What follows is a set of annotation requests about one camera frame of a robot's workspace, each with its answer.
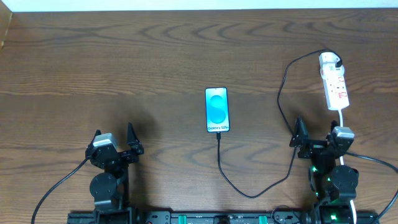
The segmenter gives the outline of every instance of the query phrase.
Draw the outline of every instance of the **white wall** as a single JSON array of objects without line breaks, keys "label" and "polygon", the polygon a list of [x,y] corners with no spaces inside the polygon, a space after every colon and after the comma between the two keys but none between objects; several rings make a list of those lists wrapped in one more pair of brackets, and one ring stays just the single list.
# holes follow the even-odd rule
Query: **white wall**
[{"label": "white wall", "polygon": [[13,12],[398,7],[398,0],[2,0]]}]

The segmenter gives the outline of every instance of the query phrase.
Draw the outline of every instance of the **wooden object at table edge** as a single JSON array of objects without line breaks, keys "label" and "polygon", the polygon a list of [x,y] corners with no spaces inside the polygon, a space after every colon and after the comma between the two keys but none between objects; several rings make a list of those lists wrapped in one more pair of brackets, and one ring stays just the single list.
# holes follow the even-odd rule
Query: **wooden object at table edge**
[{"label": "wooden object at table edge", "polygon": [[11,10],[2,1],[0,1],[0,50],[4,45],[11,19]]}]

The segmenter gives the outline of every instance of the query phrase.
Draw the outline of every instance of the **phone screen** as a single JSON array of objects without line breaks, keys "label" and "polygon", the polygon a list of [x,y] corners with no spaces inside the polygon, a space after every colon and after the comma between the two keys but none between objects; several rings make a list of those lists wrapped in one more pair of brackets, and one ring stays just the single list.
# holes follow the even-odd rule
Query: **phone screen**
[{"label": "phone screen", "polygon": [[206,120],[207,131],[229,131],[228,95],[226,87],[207,88]]}]

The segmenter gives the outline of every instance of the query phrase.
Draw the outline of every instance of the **white power strip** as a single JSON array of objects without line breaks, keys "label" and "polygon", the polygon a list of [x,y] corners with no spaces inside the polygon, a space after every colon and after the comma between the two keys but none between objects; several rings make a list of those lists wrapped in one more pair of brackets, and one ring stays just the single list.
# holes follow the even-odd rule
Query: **white power strip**
[{"label": "white power strip", "polygon": [[344,66],[336,68],[340,58],[333,52],[325,52],[319,56],[321,77],[325,87],[326,102],[329,110],[342,110],[349,106]]}]

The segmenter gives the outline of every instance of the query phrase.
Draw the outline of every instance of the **wooden tabletop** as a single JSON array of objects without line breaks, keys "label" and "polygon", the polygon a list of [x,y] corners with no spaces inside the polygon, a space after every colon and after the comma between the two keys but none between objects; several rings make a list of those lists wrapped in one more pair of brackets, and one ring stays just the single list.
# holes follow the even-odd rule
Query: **wooden tabletop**
[{"label": "wooden tabletop", "polygon": [[[85,156],[95,130],[126,150],[127,122],[145,147],[130,166],[131,202],[175,211],[264,211],[315,201],[296,159],[290,177],[257,199],[220,175],[206,131],[204,89],[226,86],[231,131],[224,172],[256,194],[286,175],[293,149],[276,104],[286,65],[324,47],[344,60],[355,132],[350,151],[398,165],[398,10],[255,10],[17,13],[0,52],[0,222],[30,223],[53,184]],[[328,111],[316,55],[287,74],[281,105],[323,139]],[[346,156],[359,170],[355,205],[380,212],[397,188],[387,167]],[[94,208],[90,163],[43,203],[37,223],[65,223]],[[398,205],[382,223],[396,223]]]}]

